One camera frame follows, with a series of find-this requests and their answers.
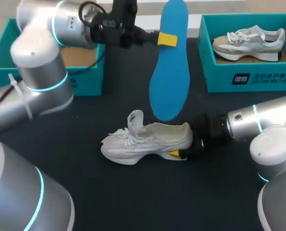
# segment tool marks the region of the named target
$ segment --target blue insole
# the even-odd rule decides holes
[[[154,115],[163,121],[174,119],[181,111],[190,84],[187,63],[187,5],[169,0],[162,12],[160,31],[178,36],[177,47],[162,46],[149,86]]]

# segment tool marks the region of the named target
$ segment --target black cable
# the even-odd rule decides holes
[[[86,6],[89,5],[89,4],[94,5],[94,6],[97,6],[100,10],[102,10],[103,13],[106,13],[106,11],[105,11],[105,9],[104,9],[102,6],[100,6],[99,4],[97,4],[97,3],[93,2],[93,1],[85,1],[85,2],[83,2],[83,3],[80,5],[80,7],[79,7],[79,13],[78,13],[78,14],[79,14],[79,18],[80,18],[81,22],[82,22],[85,26],[93,27],[92,23],[87,22],[87,21],[85,21],[85,20],[83,19],[83,9],[84,9],[84,7],[86,7]],[[88,66],[86,69],[84,69],[84,70],[79,70],[79,71],[76,71],[76,72],[73,72],[73,73],[69,73],[69,74],[70,74],[70,75],[78,75],[78,74],[81,74],[81,73],[83,73],[83,72],[88,71],[89,69],[91,69],[92,67],[94,67],[95,65],[97,65],[97,63],[99,63],[100,60],[103,59],[104,55],[105,55],[105,51],[103,51],[103,53],[101,54],[101,56],[99,57],[99,59],[98,59],[97,61],[95,61],[95,62],[94,62],[93,64],[91,64],[90,66]]]
[[[81,20],[81,22],[85,25],[85,26],[88,26],[88,27],[93,27],[93,24],[90,23],[90,22],[87,22],[83,19],[83,9],[84,7],[86,7],[87,5],[94,5],[94,6],[97,6],[100,10],[102,10],[103,13],[106,13],[105,9],[100,6],[99,4],[93,2],[93,1],[85,1],[83,2],[80,7],[79,7],[79,18]]]
[[[6,96],[14,89],[14,86],[11,85],[0,97],[0,103],[6,98]]]

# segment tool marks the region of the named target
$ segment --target shoelace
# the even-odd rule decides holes
[[[137,138],[130,136],[129,130],[125,129],[118,129],[114,133],[109,133],[109,135],[117,135],[119,138],[124,139],[125,146],[134,145],[135,143],[144,143],[144,141],[140,141]]]
[[[231,33],[227,33],[227,38],[228,38],[228,41],[230,43],[236,43],[238,41],[250,41],[250,39],[248,38],[247,35],[244,34],[245,30],[244,29],[241,29],[241,30],[238,30],[236,31],[235,33],[234,32],[231,32]]]

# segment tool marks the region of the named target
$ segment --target blue led ring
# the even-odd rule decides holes
[[[40,189],[40,197],[39,197],[39,201],[38,201],[38,204],[37,204],[37,207],[36,207],[36,210],[35,210],[35,213],[33,214],[31,220],[29,221],[29,223],[27,224],[26,228],[23,230],[23,231],[29,231],[29,229],[31,228],[31,226],[34,224],[37,216],[38,216],[38,213],[40,211],[40,208],[41,208],[41,204],[42,204],[42,201],[43,201],[43,195],[44,195],[44,190],[45,190],[45,186],[44,186],[44,182],[43,182],[43,177],[42,177],[42,174],[41,172],[39,171],[39,169],[37,167],[35,167],[37,169],[37,172],[39,174],[39,177],[40,177],[40,183],[41,183],[41,189]]]
[[[34,88],[29,88],[28,86],[26,86],[27,89],[35,91],[35,92],[45,92],[45,91],[49,91],[49,90],[53,90],[58,88],[61,84],[63,84],[68,78],[68,72],[66,72],[66,75],[64,77],[64,79],[59,82],[58,84],[54,85],[53,87],[49,87],[49,88],[43,88],[43,89],[34,89]]]
[[[263,178],[259,173],[258,173],[258,176],[263,179],[265,182],[269,182],[268,180],[266,180],[265,178]]]
[[[57,5],[56,5],[56,7],[55,7],[55,9],[54,9],[54,14],[53,14],[53,16],[52,16],[52,34],[53,34],[55,40],[57,41],[57,43],[58,43],[60,46],[62,46],[62,47],[64,47],[64,45],[58,40],[58,38],[57,38],[57,36],[56,36],[56,32],[55,32],[55,17],[56,17],[56,13],[57,13],[59,7],[60,7],[64,2],[65,2],[65,1],[63,0],[63,1],[60,1],[59,3],[57,3]]]
[[[254,114],[255,114],[255,117],[256,117],[256,122],[258,124],[259,131],[260,131],[260,133],[262,133],[261,124],[260,124],[260,121],[259,121],[259,118],[258,118],[258,114],[257,114],[257,107],[256,107],[255,104],[253,105],[253,108],[254,108]]]

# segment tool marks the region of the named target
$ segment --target logo on box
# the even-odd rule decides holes
[[[235,74],[233,79],[233,85],[245,85],[248,83],[250,73],[239,73]]]

